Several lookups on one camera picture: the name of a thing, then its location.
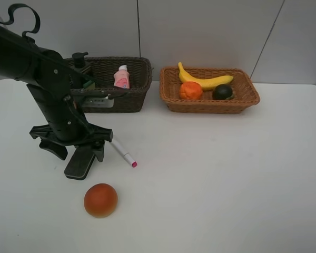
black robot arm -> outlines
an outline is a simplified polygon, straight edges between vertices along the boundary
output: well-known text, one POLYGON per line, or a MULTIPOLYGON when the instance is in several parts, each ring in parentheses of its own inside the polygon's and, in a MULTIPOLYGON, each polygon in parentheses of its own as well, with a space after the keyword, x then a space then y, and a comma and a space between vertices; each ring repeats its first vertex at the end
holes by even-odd
MULTIPOLYGON (((25 4, 13 4, 8 9, 9 21, 14 22, 16 9, 28 7, 25 4)), ((38 14, 30 8, 36 19, 31 33, 40 28, 38 14)), ((45 116, 48 125, 33 127, 30 131, 33 139, 41 138, 40 148, 50 151, 65 160, 65 146, 74 145, 76 151, 67 165, 68 178, 83 180, 97 157, 102 162, 105 141, 112 141, 112 130, 89 124, 79 103, 75 103, 70 91, 71 75, 101 83, 89 75, 72 69, 61 55, 54 51, 38 47, 34 39, 23 32, 19 36, 0 26, 0 75, 23 81, 45 116)))

dark brown wicker basket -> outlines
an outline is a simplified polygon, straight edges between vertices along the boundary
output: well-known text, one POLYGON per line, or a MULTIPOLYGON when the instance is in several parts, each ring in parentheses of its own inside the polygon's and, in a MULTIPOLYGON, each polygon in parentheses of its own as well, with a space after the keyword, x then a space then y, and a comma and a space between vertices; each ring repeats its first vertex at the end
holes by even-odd
MULTIPOLYGON (((94 78, 114 83, 114 73, 121 65, 127 65, 130 73, 130 89, 126 89, 127 95, 116 98, 112 108, 84 108, 88 113, 125 113, 139 112, 152 81, 152 68, 148 59, 139 57, 86 57, 85 60, 91 63, 94 78)), ((69 65, 73 64, 72 59, 67 59, 69 65)), ((96 97, 100 91, 112 91, 110 87, 96 85, 95 90, 71 90, 72 94, 82 95, 84 93, 91 96, 94 91, 96 97)))
POLYGON ((165 67, 160 74, 160 97, 173 112, 188 113, 240 113, 244 109, 260 102, 248 75, 239 69, 205 69, 186 67, 185 70, 192 76, 200 79, 209 79, 222 75, 234 77, 231 82, 234 99, 213 100, 212 91, 205 91, 200 100, 183 100, 179 97, 182 84, 179 79, 178 67, 165 67))

white marker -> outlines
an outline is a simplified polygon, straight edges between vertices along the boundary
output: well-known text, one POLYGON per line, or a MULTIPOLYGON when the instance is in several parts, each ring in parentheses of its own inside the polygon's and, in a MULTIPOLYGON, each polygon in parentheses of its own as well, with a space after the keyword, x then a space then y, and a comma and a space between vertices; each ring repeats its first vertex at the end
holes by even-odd
POLYGON ((133 160, 129 152, 127 152, 122 145, 116 140, 115 136, 112 138, 111 145, 114 147, 118 153, 123 156, 124 160, 127 161, 133 168, 137 166, 137 162, 133 160))

banana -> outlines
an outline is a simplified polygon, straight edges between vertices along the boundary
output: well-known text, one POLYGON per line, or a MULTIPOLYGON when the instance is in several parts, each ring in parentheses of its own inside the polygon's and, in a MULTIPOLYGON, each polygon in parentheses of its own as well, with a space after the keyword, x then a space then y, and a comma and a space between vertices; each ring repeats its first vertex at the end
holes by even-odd
POLYGON ((178 63, 179 68, 179 78, 182 83, 185 82, 196 82, 200 84, 201 88, 204 91, 213 90, 215 87, 217 87, 220 84, 229 84, 232 82, 233 77, 231 75, 223 75, 211 79, 199 79, 191 76, 183 67, 183 64, 178 63))

white tabletop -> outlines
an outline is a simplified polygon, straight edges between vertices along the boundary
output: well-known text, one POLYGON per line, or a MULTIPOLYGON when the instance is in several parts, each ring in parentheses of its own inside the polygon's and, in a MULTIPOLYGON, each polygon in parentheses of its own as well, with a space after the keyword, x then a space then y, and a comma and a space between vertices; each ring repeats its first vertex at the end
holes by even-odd
POLYGON ((23 83, 0 81, 0 253, 316 253, 316 86, 257 84, 238 115, 170 112, 153 82, 143 110, 88 114, 138 161, 107 144, 84 181, 41 150, 45 124, 23 83), (84 210, 108 183, 118 206, 84 210))

